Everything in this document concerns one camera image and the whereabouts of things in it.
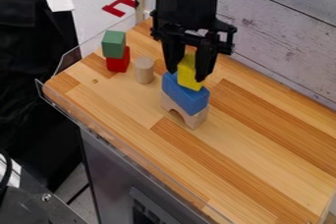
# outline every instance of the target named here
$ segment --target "green cube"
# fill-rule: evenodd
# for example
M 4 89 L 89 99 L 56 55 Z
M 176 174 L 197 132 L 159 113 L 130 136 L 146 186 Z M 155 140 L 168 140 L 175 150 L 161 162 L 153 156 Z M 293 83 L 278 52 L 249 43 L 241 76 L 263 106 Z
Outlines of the green cube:
M 126 34 L 122 31 L 106 31 L 101 42 L 105 57 L 122 59 L 126 47 Z

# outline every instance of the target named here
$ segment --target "red block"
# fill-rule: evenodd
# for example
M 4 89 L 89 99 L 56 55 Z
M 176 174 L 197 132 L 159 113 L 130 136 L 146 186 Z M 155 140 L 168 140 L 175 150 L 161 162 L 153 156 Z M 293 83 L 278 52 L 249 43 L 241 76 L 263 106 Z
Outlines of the red block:
M 126 46 L 122 59 L 106 58 L 106 67 L 109 71 L 125 73 L 130 65 L 130 47 Z

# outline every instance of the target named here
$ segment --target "stacked blocks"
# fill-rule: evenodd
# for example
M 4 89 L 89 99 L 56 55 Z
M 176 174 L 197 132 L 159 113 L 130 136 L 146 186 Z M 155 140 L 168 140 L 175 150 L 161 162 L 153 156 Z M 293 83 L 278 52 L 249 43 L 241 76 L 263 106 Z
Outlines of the stacked blocks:
M 102 51 L 105 57 L 121 59 L 126 47 L 126 35 L 122 31 L 106 31 L 102 40 Z
M 126 34 L 121 31 L 106 31 L 102 40 L 102 52 L 106 67 L 112 72 L 125 73 L 130 65 L 130 47 L 126 46 Z
M 178 65 L 178 83 L 189 89 L 200 91 L 203 83 L 198 83 L 195 76 L 195 54 L 187 53 Z
M 180 86 L 177 83 L 176 76 L 176 74 L 164 74 L 162 78 L 162 90 L 189 115 L 193 116 L 207 106 L 210 92 L 205 87 L 200 92 L 197 92 Z
M 112 72 L 126 73 L 130 65 L 130 53 L 131 49 L 127 46 L 122 59 L 106 58 L 107 69 Z
M 177 74 L 166 73 L 162 77 L 162 90 L 161 106 L 179 112 L 188 127 L 194 130 L 206 120 L 210 96 L 207 88 L 194 91 L 180 86 Z

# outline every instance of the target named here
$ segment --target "blue block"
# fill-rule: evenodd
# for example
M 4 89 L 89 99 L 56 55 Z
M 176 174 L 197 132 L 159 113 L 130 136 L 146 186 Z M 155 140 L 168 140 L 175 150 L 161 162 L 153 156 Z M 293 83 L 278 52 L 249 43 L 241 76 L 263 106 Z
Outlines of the blue block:
M 178 85 L 177 75 L 168 72 L 162 77 L 162 90 L 191 116 L 207 106 L 210 96 L 206 87 L 194 91 Z

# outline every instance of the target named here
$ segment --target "floor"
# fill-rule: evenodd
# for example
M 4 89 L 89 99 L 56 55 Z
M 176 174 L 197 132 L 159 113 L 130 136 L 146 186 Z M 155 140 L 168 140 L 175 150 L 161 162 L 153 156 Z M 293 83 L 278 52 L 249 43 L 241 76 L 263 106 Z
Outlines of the floor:
M 74 19 L 79 42 L 83 43 L 101 31 L 122 21 L 123 18 L 112 16 L 101 8 L 115 0 L 73 0 Z M 134 9 L 120 5 L 118 9 L 129 16 Z M 56 195 L 69 204 L 87 223 L 97 224 L 93 201 L 88 187 L 84 166 L 80 164 L 72 175 L 57 190 Z

